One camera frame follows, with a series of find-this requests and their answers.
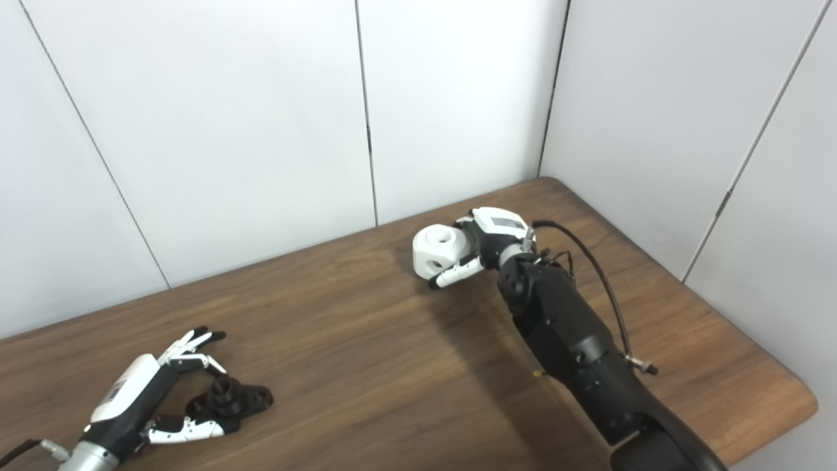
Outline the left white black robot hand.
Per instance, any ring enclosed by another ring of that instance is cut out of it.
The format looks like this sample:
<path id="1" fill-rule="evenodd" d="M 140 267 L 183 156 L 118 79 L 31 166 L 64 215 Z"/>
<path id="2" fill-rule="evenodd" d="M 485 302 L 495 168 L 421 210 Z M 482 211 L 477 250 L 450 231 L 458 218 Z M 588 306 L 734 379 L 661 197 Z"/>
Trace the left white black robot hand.
<path id="1" fill-rule="evenodd" d="M 209 343 L 226 337 L 207 326 L 191 329 L 174 341 L 162 354 L 143 354 L 135 358 L 96 406 L 80 444 L 92 447 L 101 456 L 123 462 L 144 447 L 184 444 L 226 435 L 214 419 L 198 421 L 192 415 L 156 417 L 165 397 L 181 376 L 205 370 L 214 377 L 227 370 L 211 355 L 200 353 Z"/>

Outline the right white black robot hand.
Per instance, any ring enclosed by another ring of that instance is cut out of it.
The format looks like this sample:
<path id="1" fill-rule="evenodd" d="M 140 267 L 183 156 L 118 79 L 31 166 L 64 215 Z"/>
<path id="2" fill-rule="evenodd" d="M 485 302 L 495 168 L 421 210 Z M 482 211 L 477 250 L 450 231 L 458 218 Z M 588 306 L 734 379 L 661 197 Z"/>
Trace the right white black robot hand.
<path id="1" fill-rule="evenodd" d="M 534 228 L 517 213 L 496 207 L 478 207 L 453 227 L 466 238 L 466 253 L 453 265 L 428 280 L 432 290 L 451 286 L 485 270 L 499 271 L 512 258 L 535 259 Z"/>

